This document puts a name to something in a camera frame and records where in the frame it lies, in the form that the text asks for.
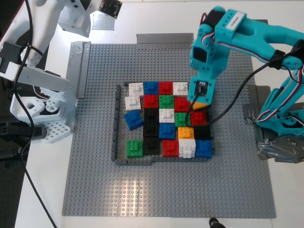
blue lego brick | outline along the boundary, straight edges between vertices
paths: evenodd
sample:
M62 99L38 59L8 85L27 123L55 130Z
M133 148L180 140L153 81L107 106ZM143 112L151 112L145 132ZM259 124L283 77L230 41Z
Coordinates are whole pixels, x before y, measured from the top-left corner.
M211 140L195 140L196 158L211 158L212 157L212 144Z
M144 94L158 94L158 82L144 82L143 84Z
M160 124L160 139L175 139L175 124L161 123Z
M123 116L131 131L143 125L143 119L137 110L129 112Z

green lego brick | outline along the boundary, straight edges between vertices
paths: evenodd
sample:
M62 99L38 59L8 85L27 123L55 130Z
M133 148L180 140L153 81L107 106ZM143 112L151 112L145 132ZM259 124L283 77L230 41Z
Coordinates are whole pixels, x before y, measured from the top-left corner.
M127 141L127 157L128 158L142 158L143 156L143 141L142 140L128 140Z
M159 95L160 108L174 108L173 95Z
M175 113L176 127L186 127L186 114L187 113ZM188 126L191 126L190 114L188 115Z

white lego brick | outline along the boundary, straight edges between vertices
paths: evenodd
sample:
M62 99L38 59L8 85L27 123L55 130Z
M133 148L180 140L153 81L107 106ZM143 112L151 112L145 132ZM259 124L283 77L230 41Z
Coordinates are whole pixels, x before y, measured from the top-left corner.
M125 100L126 111L139 110L141 111L141 100L139 96L127 96Z
M195 140L194 139L179 139L179 157L194 158L195 157Z
M160 108L160 123L175 123L174 108Z
M187 82L173 82L173 95L174 96L187 96L188 83Z
M129 84L129 96L143 97L143 83L130 83Z

wire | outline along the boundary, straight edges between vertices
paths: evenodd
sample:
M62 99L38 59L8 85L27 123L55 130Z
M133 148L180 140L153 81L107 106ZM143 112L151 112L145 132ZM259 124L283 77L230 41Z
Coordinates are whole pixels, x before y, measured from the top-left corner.
M31 45L32 42L33 42L33 19L32 19L32 15L31 15L31 11L30 11L29 0L25 0L25 4L26 4L26 7L27 7L27 11L28 11L29 31L30 31L29 44ZM20 106L23 108L24 112L25 112L26 115L28 116L28 119L29 119L29 121L30 121L30 126L31 126L31 135L30 135L30 137L28 138L27 143L22 147L22 149L21 149L21 151L20 151L20 154L19 154L19 157L20 157L22 166L23 166L23 168L24 168L24 172L25 172L25 174L26 174L26 176L27 176L27 178L28 178L28 180L29 180L29 182L30 182L30 184L31 184L31 186L32 186L32 188L33 188L33 190L34 190L34 192L35 192L37 198L39 199L39 201L40 201L40 203L41 203L41 205L42 205L44 211L46 212L46 214L47 214L49 220L51 221L53 227L54 227L54 228L57 228L57 226L56 226L56 224L54 223L54 221L53 221L51 215L50 215L49 212L48 212L48 209L46 208L46 206L44 205L44 203L43 203L41 197L39 196L39 194L38 194L38 192L37 192L37 190L36 190L36 188L35 188L35 185L34 185L32 179L31 179L31 177L30 177L30 175L29 175L29 172L28 172L28 170L27 170L27 168L26 168L26 165L25 165L25 163L24 163L24 161L23 161L23 152L24 152L24 150L27 148L27 146L29 145L29 143L31 142L31 140L32 140L32 138L33 138L33 136L34 136L34 133L35 133L35 126L34 126L33 119L32 119L32 117L30 116L28 110L26 109L25 105L23 104L23 102L22 102L22 100L20 99L20 97L19 97L19 95L18 95L18 92L17 92L18 80L19 80L19 77L20 77L20 75L21 75L22 69L23 69L23 67L25 66L25 62L26 62L26 60L27 60L27 58L28 58L28 56L29 56L29 52L30 52L30 48L28 47L27 50L26 50L26 53L25 53L25 55L24 55L23 61L22 61L21 65L20 65L20 67L19 67L19 70L18 70L17 74L16 74L16 79L15 79L15 82L14 82L14 95L15 95L16 99L18 100Z
M46 100L48 100L46 97L41 96L41 95L39 95L39 94L36 92L36 90L35 90L35 86L34 86L34 85L33 85L33 90L34 90L34 93L36 94L36 96L38 96L38 97L40 97L40 98L42 98L42 99L46 99Z
M285 67L285 68L288 70L289 76L290 76L290 78L291 78L293 81L295 81L296 83L299 83L299 84L304 85L303 82L299 82L299 81L297 81L297 80L293 77L293 75L292 75L292 73L291 73L291 71L290 71L290 69L289 69L288 67Z
M263 61L263 62L266 62L266 63L267 63L267 62L269 61L269 60L267 60L267 59L261 57L261 56L258 55L257 53L253 52L253 51L249 51L249 50L243 49L243 48L241 48L241 47L237 47L237 46L234 46L234 45L226 44L226 43L223 43L223 42L216 42L216 41L214 40L214 37L213 37L211 40L212 40L212 43L214 43L214 44L218 44L218 45L222 45L222 46L225 46L225 47L228 47L228 48L234 48L234 49L239 50L239 51L247 52L247 53L253 55L254 57L260 59L260 60Z
M267 111L263 112L263 113L257 118L257 121L258 121L259 123L265 122L265 121L269 120L271 117L273 117L274 114L276 114L276 113L279 111L279 109L280 109L281 107L283 107L283 106L290 100L290 98L296 93L296 91L298 90L298 88L301 86L301 82L302 82L302 69L303 69L303 68L301 68L301 69L298 71L298 77L299 77L299 82L300 82L300 83L298 83L298 84L296 85L296 87L292 90L291 94L283 101L283 103L280 105L279 108L275 109L271 114L269 114L269 116L267 116L265 119L261 120L261 118L262 118L265 114L269 113L270 110L268 109Z
M267 66L269 66L271 63L275 62L275 61L281 61L281 60L284 60L285 58L287 58L288 56L292 56L294 53L296 53L297 51L299 51L300 49L304 48L304 46L300 46L298 48L296 48L295 50L283 55L282 57L278 57L278 58L275 58L275 59L272 59L270 61L268 61L267 63L265 63L264 65L262 65L261 67L259 67L258 69L256 69L255 71L253 71L252 73L250 73L246 78L245 80L243 81L243 83L241 84L241 86L239 87L239 89L237 90L237 93L235 94L232 102L228 105L228 107L221 113L219 114L217 117L215 117L213 120L209 121L208 123L205 124L205 126L210 126L212 124L214 124L216 121L218 121L219 119L221 119L231 108L232 106L234 105L234 103L237 101L240 93L242 92L243 88L245 87L245 85L247 84L247 82L255 75L257 74L258 72L260 72L261 70L265 69ZM197 93L191 106L189 107L189 111L187 112L187 115L186 115L186 119L185 119L185 123L186 125L188 124L188 121L187 121L187 118L189 116L189 112L190 110L193 108L193 105L194 103L197 101L199 97L199 94Z
M204 45L204 40L208 37L211 37L214 35L214 31L207 33L206 35L203 36L203 38L201 39L201 44L203 47L207 47L209 45L209 43L207 43L207 45Z
M202 25L202 23L203 23L203 20L204 20L205 16L207 16L207 14L206 14L206 13L203 13L203 14L201 15L201 18L200 18L200 24L199 24L199 25Z

gray lego baseplate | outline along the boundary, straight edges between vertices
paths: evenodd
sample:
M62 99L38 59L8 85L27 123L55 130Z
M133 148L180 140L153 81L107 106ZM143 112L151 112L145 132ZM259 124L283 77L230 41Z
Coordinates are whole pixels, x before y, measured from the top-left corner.
M77 107L62 215L276 217L268 164L257 157L254 128L245 124L243 116L248 88L213 125L216 154L210 161L150 166L111 161L116 85L188 82L197 74L188 66L189 54L190 49L92 44L85 97ZM251 58L231 51L227 69L217 79L214 116L227 107L251 72ZM137 131L119 134L140 137Z

